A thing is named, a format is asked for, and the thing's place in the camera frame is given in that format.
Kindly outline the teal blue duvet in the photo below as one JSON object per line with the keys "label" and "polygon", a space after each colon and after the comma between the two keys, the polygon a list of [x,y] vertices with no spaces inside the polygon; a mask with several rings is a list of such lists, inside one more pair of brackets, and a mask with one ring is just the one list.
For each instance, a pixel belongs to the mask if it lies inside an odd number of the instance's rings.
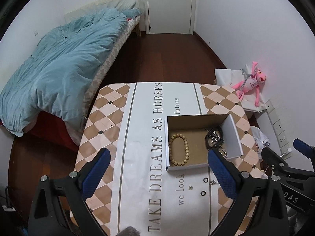
{"label": "teal blue duvet", "polygon": [[4,127],[21,137],[44,111],[81,130],[86,92],[129,19],[140,15],[104,8],[48,32],[1,92]]}

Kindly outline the white door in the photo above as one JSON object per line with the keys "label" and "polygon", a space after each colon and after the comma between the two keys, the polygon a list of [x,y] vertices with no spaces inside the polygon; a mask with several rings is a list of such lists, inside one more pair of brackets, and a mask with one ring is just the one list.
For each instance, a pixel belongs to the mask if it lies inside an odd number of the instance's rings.
{"label": "white door", "polygon": [[144,0],[146,34],[193,34],[196,0]]}

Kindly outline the white power strip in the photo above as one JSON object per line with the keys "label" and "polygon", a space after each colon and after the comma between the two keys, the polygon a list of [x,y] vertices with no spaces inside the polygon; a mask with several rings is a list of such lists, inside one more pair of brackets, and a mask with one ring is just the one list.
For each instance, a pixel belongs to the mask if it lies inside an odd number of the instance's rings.
{"label": "white power strip", "polygon": [[270,120],[273,131],[274,131],[275,136],[277,138],[278,146],[280,148],[280,157],[282,159],[288,159],[292,156],[292,152],[289,153],[288,155],[285,155],[285,156],[283,156],[283,153],[286,149],[288,149],[289,147],[290,148],[292,148],[292,147],[288,141],[288,138],[286,137],[286,133],[285,133],[284,127],[282,125],[282,122],[281,122],[271,100],[267,100],[265,105],[266,105],[266,112],[268,114],[268,118]]}

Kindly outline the black smart watch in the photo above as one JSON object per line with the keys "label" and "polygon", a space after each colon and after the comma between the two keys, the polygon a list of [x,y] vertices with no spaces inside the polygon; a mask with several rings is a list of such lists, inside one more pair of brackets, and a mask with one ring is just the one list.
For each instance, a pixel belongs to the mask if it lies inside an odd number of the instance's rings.
{"label": "black smart watch", "polygon": [[223,131],[220,126],[211,128],[205,136],[207,150],[219,149],[224,143]]}

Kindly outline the white cardboard box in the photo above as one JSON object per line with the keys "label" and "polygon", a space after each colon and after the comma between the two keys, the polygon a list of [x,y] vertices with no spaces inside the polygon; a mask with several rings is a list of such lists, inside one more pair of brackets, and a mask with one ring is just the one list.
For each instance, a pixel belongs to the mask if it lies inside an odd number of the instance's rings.
{"label": "white cardboard box", "polygon": [[230,114],[197,114],[168,116],[165,121],[166,171],[195,169],[208,166],[205,136],[220,126],[223,131],[223,156],[227,160],[241,157],[244,152]]}

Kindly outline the white canvas tote bag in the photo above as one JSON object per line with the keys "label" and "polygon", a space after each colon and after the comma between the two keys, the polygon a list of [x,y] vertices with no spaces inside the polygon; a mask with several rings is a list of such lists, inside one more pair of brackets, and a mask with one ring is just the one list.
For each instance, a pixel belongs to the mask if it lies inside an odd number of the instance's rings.
{"label": "white canvas tote bag", "polygon": [[252,76],[251,69],[215,69],[216,83],[219,86],[229,86],[236,91],[245,111],[261,113],[266,111],[260,91],[266,82],[266,74],[261,70],[255,71]]}

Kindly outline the white plastic shopping bag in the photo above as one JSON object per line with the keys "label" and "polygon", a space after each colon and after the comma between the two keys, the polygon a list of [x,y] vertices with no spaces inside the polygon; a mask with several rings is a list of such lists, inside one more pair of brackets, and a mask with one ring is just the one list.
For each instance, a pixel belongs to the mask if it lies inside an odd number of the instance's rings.
{"label": "white plastic shopping bag", "polygon": [[257,151],[261,153],[263,148],[270,146],[269,139],[258,127],[251,126],[250,129],[253,133]]}

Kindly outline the grey fluffy cushion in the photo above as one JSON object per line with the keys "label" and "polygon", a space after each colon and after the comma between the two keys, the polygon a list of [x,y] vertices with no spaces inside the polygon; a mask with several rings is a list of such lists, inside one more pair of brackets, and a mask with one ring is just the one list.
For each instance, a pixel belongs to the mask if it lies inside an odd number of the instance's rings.
{"label": "grey fluffy cushion", "polygon": [[128,226],[120,231],[116,236],[140,236],[140,232],[132,226]]}

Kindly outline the pink panther plush toy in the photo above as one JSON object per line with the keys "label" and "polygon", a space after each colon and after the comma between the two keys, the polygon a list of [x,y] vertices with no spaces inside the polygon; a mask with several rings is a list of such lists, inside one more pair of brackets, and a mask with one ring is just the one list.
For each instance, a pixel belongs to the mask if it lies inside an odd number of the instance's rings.
{"label": "pink panther plush toy", "polygon": [[236,90],[236,94],[240,101],[243,100],[246,93],[255,90],[255,107],[259,107],[260,88],[266,82],[266,74],[258,67],[258,62],[253,61],[251,73],[245,77],[245,80],[235,84],[232,88]]}

